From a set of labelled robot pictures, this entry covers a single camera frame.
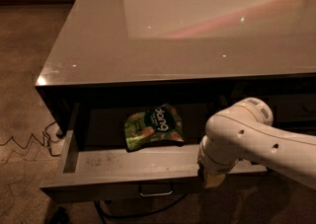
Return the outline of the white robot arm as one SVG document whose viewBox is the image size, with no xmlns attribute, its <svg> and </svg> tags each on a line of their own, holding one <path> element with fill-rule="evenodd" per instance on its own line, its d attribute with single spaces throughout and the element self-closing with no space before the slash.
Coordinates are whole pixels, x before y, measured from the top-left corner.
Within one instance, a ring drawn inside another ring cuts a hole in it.
<svg viewBox="0 0 316 224">
<path fill-rule="evenodd" d="M 217 177 L 245 159 L 315 189 L 316 137 L 274 128 L 273 120 L 270 107 L 256 98 L 215 113 L 205 124 L 198 162 Z"/>
</svg>

